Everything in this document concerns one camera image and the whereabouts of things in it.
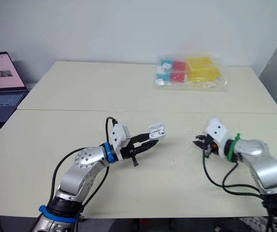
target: green ring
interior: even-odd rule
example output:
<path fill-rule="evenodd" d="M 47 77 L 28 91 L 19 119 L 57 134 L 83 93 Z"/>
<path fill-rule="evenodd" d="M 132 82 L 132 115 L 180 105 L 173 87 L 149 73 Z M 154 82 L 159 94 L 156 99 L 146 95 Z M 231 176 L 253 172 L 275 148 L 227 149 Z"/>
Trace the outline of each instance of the green ring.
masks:
<path fill-rule="evenodd" d="M 238 133 L 235 137 L 235 140 L 231 143 L 230 149 L 229 149 L 229 153 L 227 154 L 227 160 L 229 162 L 232 162 L 232 157 L 233 157 L 233 152 L 234 152 L 234 148 L 235 148 L 235 144 L 237 143 L 237 141 L 240 139 L 240 133 Z"/>

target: clear plastic bag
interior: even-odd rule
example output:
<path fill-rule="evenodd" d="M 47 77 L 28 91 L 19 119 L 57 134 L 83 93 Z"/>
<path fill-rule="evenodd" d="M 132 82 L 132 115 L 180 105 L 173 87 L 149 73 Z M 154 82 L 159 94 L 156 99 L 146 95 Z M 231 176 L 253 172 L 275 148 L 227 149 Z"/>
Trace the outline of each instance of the clear plastic bag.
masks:
<path fill-rule="evenodd" d="M 173 55 L 159 58 L 156 88 L 169 90 L 226 91 L 227 68 L 218 58 Z"/>

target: robotic arm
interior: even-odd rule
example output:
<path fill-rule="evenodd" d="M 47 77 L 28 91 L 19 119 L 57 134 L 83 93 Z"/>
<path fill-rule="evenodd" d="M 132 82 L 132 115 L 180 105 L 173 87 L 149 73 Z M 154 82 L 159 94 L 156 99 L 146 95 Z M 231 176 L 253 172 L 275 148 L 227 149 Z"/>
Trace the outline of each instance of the robotic arm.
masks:
<path fill-rule="evenodd" d="M 209 121 L 204 132 L 193 142 L 206 151 L 207 157 L 214 153 L 229 162 L 245 163 L 264 199 L 263 206 L 277 224 L 277 160 L 267 145 L 259 140 L 239 139 L 240 134 L 233 139 L 216 118 Z"/>
<path fill-rule="evenodd" d="M 134 137 L 131 137 L 127 126 L 118 124 L 115 119 L 113 125 L 112 145 L 106 142 L 99 147 L 79 151 L 74 164 L 62 177 L 53 200 L 40 207 L 41 215 L 32 232 L 71 232 L 97 174 L 111 163 L 124 159 L 132 158 L 134 166 L 137 166 L 135 156 L 153 147 L 166 135 L 162 124 L 155 124 L 148 128 L 148 133 Z"/>

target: table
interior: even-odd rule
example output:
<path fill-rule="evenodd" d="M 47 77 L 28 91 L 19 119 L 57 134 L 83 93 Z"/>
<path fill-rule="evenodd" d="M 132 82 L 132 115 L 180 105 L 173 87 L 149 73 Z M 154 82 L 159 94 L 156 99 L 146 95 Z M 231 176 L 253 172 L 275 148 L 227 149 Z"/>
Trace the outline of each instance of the table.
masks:
<path fill-rule="evenodd" d="M 154 89 L 156 65 L 56 62 L 21 102 L 23 110 L 277 113 L 250 67 L 228 69 L 228 92 Z"/>
<path fill-rule="evenodd" d="M 83 214 L 92 218 L 242 217 L 266 215 L 261 201 L 232 196 L 203 173 L 202 154 L 192 140 L 217 117 L 234 136 L 267 142 L 277 159 L 277 114 L 162 113 L 18 110 L 0 131 L 0 215 L 38 216 L 49 198 L 51 177 L 68 152 L 105 140 L 104 121 L 116 117 L 131 135 L 161 121 L 167 137 L 131 160 L 111 165 L 109 176 Z M 74 157 L 60 168 L 56 183 Z M 217 181 L 232 167 L 217 156 L 207 161 Z M 103 176 L 96 178 L 98 184 Z M 241 164 L 228 182 L 254 184 Z"/>

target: red block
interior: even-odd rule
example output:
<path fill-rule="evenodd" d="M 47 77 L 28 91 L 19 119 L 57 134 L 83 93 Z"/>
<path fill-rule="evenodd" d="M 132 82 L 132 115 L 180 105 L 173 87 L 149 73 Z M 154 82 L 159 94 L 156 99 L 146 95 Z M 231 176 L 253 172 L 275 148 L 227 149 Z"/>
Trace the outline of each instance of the red block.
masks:
<path fill-rule="evenodd" d="M 185 81 L 186 63 L 182 61 L 173 62 L 173 72 L 171 73 L 171 81 L 184 82 Z"/>
<path fill-rule="evenodd" d="M 171 73 L 171 81 L 173 82 L 184 82 L 185 81 L 185 73 L 177 73 L 172 72 Z"/>
<path fill-rule="evenodd" d="M 174 61 L 173 62 L 173 72 L 178 71 L 178 72 L 184 72 L 186 69 L 186 63 L 181 62 L 181 61 Z"/>

